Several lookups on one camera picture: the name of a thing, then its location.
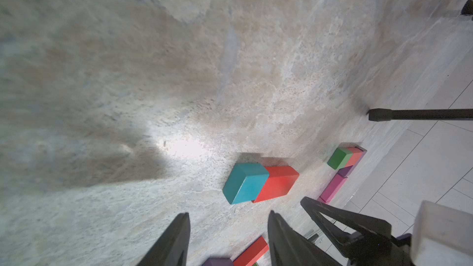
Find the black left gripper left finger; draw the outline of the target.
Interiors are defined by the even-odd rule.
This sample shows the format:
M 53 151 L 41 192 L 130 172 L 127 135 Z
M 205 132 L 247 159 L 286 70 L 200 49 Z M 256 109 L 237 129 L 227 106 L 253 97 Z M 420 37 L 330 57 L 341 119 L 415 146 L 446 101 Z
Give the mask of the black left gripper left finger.
M 189 241 L 190 216 L 180 213 L 137 265 L 185 266 Z

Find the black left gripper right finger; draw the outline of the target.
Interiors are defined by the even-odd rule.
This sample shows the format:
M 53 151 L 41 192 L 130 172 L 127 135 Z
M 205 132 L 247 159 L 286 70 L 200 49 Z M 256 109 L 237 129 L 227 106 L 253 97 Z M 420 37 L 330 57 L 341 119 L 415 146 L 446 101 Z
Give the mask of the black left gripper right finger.
M 273 266 L 339 266 L 340 263 L 294 231 L 282 218 L 271 211 L 268 236 Z

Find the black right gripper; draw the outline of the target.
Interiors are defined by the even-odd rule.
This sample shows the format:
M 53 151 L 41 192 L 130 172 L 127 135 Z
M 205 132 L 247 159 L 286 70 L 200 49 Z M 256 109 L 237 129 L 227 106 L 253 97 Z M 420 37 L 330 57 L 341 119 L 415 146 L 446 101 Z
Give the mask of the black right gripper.
M 413 266 L 412 234 L 391 236 L 385 220 L 335 208 L 309 197 L 301 200 L 310 218 L 339 252 L 347 266 Z

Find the magenta long block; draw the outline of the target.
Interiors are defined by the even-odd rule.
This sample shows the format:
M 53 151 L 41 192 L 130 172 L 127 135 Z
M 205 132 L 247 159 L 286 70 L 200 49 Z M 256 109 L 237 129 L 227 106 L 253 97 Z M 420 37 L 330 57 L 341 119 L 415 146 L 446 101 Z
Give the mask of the magenta long block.
M 347 180 L 347 177 L 341 176 L 340 174 L 336 174 L 332 178 L 328 186 L 324 189 L 322 194 L 319 196 L 319 201 L 326 204 L 330 203 Z

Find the green cube block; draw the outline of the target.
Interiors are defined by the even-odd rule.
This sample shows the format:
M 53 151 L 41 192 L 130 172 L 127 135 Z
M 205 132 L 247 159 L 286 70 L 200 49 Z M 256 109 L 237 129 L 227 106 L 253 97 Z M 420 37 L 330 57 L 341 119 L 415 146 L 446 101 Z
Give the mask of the green cube block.
M 347 148 L 337 148 L 331 155 L 327 165 L 333 170 L 339 170 L 348 167 L 348 162 L 352 158 L 353 152 Z

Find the teal cube block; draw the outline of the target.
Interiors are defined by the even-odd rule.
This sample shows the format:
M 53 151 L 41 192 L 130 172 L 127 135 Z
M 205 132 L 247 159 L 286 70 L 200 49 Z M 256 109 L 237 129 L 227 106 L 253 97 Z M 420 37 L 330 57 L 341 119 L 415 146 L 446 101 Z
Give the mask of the teal cube block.
M 229 204 L 255 200 L 269 178 L 259 163 L 236 163 L 222 190 Z

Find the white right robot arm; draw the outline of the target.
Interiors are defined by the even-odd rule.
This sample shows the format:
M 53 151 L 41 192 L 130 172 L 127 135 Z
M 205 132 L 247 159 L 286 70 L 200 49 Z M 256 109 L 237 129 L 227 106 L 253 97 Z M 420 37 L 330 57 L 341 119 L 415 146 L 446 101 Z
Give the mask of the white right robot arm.
M 383 219 L 305 197 L 301 206 L 351 266 L 470 266 L 473 216 L 423 201 L 413 231 L 395 237 Z

